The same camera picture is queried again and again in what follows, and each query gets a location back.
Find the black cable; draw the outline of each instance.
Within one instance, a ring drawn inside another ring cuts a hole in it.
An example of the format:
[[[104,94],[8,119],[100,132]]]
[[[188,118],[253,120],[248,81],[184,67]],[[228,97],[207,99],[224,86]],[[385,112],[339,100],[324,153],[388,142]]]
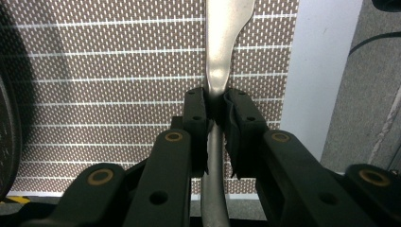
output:
[[[401,0],[373,0],[374,6],[382,11],[399,12],[401,11]]]
[[[374,37],[371,37],[369,39],[366,39],[362,42],[360,42],[359,44],[357,44],[356,46],[354,46],[351,50],[350,53],[348,54],[348,57],[350,55],[352,55],[352,53],[354,53],[355,51],[357,51],[359,48],[361,48],[362,46],[364,46],[365,44],[368,44],[372,41],[375,40],[380,40],[380,39],[384,39],[384,38],[401,38],[401,31],[395,31],[395,32],[389,32],[389,33],[384,33],[384,34],[380,34],[380,35],[376,35]]]

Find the gray wall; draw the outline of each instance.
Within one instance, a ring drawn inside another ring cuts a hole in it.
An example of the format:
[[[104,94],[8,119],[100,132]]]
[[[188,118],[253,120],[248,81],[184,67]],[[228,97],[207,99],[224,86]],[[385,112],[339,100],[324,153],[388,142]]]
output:
[[[352,46],[392,31],[401,31],[401,13],[379,11],[365,0]],[[359,163],[399,169],[400,61],[401,38],[373,41],[349,57],[323,151],[324,166],[338,172]]]

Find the metal tool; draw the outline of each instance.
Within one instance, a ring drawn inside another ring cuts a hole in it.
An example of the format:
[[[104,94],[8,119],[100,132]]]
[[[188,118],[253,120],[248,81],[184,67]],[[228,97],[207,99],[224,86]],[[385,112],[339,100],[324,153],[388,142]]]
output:
[[[234,43],[253,15],[254,0],[206,1],[206,98],[211,116],[223,117]],[[201,180],[201,212],[204,226],[230,226],[223,183],[223,136],[215,123],[208,139],[208,174]]]

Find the perforated panel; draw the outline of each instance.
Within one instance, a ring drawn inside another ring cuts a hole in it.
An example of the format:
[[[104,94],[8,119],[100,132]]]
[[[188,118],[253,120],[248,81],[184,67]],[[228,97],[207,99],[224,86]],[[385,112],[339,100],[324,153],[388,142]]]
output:
[[[12,190],[62,192],[87,166],[132,166],[202,86],[205,7],[186,1],[6,1],[1,54],[23,121],[23,162]],[[280,125],[297,0],[257,0],[233,53],[231,87]],[[226,193],[254,193],[229,179]],[[194,194],[200,182],[194,180]]]

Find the white wall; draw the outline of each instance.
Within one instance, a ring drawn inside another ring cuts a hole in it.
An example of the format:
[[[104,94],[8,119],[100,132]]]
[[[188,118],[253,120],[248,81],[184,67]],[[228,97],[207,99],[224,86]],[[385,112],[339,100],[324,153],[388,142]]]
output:
[[[321,159],[362,0],[300,0],[281,130]]]

